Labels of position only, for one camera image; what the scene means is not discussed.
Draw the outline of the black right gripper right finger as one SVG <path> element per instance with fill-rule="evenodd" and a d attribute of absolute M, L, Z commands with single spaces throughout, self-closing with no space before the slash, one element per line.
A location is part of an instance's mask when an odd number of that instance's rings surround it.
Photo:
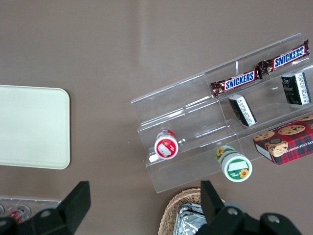
<path fill-rule="evenodd" d="M 201 181 L 201 208 L 206 224 L 199 235 L 258 235 L 259 221 L 237 207 L 226 206 L 210 181 Z"/>

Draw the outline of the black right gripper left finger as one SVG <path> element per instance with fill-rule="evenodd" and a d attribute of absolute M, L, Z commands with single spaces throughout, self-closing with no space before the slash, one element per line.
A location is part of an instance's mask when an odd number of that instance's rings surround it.
<path fill-rule="evenodd" d="M 29 235 L 73 235 L 91 206 L 90 185 L 80 181 L 56 208 L 38 212 L 29 220 Z"/>

